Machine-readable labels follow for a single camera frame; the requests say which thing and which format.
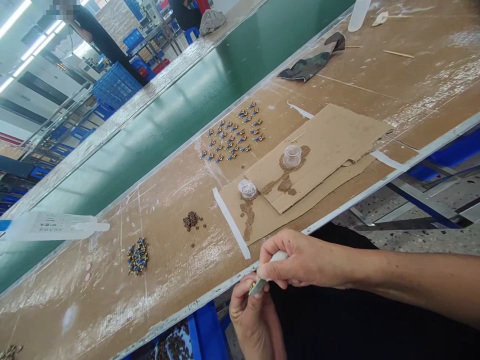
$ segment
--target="white bottle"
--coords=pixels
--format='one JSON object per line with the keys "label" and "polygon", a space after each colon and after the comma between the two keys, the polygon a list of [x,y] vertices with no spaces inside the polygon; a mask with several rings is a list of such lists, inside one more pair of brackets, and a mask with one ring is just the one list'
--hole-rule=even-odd
{"label": "white bottle", "polygon": [[351,12],[350,23],[348,23],[348,32],[354,33],[358,31],[364,23],[365,16],[370,7],[372,0],[356,0]]}
{"label": "white bottle", "polygon": [[0,240],[82,240],[110,229],[110,224],[97,221],[95,216],[29,211],[13,220],[0,220],[0,231],[5,231]]}

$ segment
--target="plastic bottle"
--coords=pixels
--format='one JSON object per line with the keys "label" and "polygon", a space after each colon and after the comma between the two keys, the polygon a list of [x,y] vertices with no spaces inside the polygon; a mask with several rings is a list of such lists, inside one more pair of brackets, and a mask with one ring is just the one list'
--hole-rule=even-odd
{"label": "plastic bottle", "polygon": [[43,211],[25,212],[13,220],[0,220],[0,238],[6,241],[82,240],[110,229],[95,216],[69,215]]}
{"label": "plastic bottle", "polygon": [[298,145],[289,145],[283,154],[283,165],[286,168],[296,168],[302,161],[302,148]]}
{"label": "plastic bottle", "polygon": [[362,27],[367,11],[372,0],[356,0],[351,12],[350,22],[348,23],[348,32],[354,33]]}
{"label": "plastic bottle", "polygon": [[250,200],[257,195],[257,188],[250,180],[242,180],[238,183],[238,190],[241,193],[241,196],[246,199]]}

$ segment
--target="wooden workbench surface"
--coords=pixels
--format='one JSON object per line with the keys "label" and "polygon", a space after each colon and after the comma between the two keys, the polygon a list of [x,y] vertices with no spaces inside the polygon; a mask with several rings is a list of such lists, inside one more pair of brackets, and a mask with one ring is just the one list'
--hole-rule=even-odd
{"label": "wooden workbench surface", "polygon": [[[206,136],[194,139],[102,216],[110,231],[71,242],[3,296],[0,348],[24,345],[19,360],[114,357],[159,332],[159,323],[180,320],[197,299],[256,261],[261,243],[249,247],[251,260],[243,258],[212,189],[301,126],[306,118],[298,109],[316,114],[333,103],[388,122],[395,130],[376,147],[399,163],[480,111],[478,2],[383,0],[373,7],[358,32],[347,33],[347,21],[329,32],[342,31],[348,46],[361,48],[335,54],[307,83],[272,77],[225,116],[234,122],[257,102],[266,140],[253,151],[216,165],[199,159]],[[370,27],[380,10],[408,17]],[[316,55],[329,34],[299,58]],[[375,160],[287,227],[305,229],[393,171]],[[191,210],[206,228],[186,232],[182,218]],[[127,249],[140,236],[149,244],[148,271],[127,276]]]}

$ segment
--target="person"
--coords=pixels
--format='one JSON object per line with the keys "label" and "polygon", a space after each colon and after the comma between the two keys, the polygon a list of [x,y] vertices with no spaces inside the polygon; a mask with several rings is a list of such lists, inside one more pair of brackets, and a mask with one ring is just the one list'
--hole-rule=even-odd
{"label": "person", "polygon": [[63,20],[70,24],[73,29],[87,43],[94,43],[112,65],[120,63],[140,85],[147,85],[147,80],[142,77],[130,64],[129,58],[123,50],[112,39],[109,33],[100,25],[95,16],[80,4],[73,3],[72,0],[58,0],[60,12]]}
{"label": "person", "polygon": [[[249,296],[258,279],[273,282]],[[229,313],[246,360],[480,359],[480,256],[383,251],[332,223],[282,230]]]}
{"label": "person", "polygon": [[168,3],[173,11],[173,17],[183,31],[193,27],[200,29],[202,13],[198,8],[190,10],[187,7],[189,5],[188,0],[168,0]]}

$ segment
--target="camouflage cloth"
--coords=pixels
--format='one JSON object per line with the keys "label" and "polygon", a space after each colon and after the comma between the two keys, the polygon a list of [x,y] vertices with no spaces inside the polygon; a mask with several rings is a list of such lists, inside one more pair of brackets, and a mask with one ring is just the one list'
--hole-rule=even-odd
{"label": "camouflage cloth", "polygon": [[345,50],[345,36],[336,32],[317,49],[320,51],[318,55],[298,60],[291,68],[279,73],[277,77],[287,80],[303,79],[303,82],[306,83],[327,64],[333,52]]}

